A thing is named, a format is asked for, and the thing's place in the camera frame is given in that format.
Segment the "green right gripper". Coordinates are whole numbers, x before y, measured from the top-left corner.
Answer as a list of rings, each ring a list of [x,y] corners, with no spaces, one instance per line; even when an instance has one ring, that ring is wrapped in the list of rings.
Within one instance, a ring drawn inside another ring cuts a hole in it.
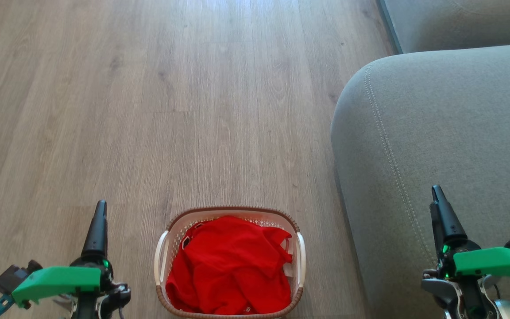
[[[473,249],[452,248],[453,241],[466,241],[467,234],[441,186],[431,188],[430,204],[433,238],[439,254],[438,277],[445,280],[465,276],[510,277],[510,240],[503,247]]]

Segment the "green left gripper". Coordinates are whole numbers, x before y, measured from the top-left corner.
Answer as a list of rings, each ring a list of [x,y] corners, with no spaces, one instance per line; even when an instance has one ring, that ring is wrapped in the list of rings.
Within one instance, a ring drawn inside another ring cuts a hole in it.
[[[12,291],[16,303],[26,306],[41,299],[71,296],[81,301],[111,299],[114,306],[126,306],[131,291],[126,283],[116,283],[113,267],[107,260],[107,202],[97,202],[94,216],[81,251],[81,258],[69,266],[51,266],[36,270]]]

